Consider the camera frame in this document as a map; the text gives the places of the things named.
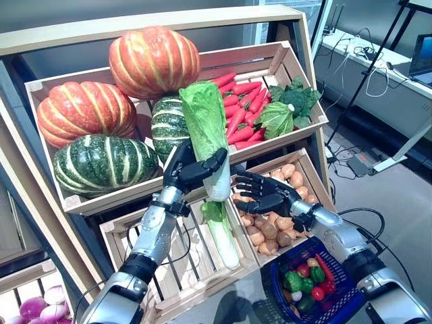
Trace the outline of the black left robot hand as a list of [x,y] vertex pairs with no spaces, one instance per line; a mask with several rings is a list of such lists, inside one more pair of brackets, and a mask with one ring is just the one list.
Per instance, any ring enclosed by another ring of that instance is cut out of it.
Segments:
[[187,194],[203,186],[203,180],[222,169],[227,156],[227,149],[219,148],[208,159],[198,161],[191,139],[186,139],[170,152],[164,169],[163,185],[173,186]]

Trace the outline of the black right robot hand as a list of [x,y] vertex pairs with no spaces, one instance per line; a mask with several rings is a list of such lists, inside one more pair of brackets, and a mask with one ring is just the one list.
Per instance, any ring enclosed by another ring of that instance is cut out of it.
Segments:
[[237,172],[236,188],[242,190],[241,196],[252,199],[235,202],[237,209],[250,214],[275,212],[289,217],[293,203],[301,200],[299,193],[287,184],[248,171]]

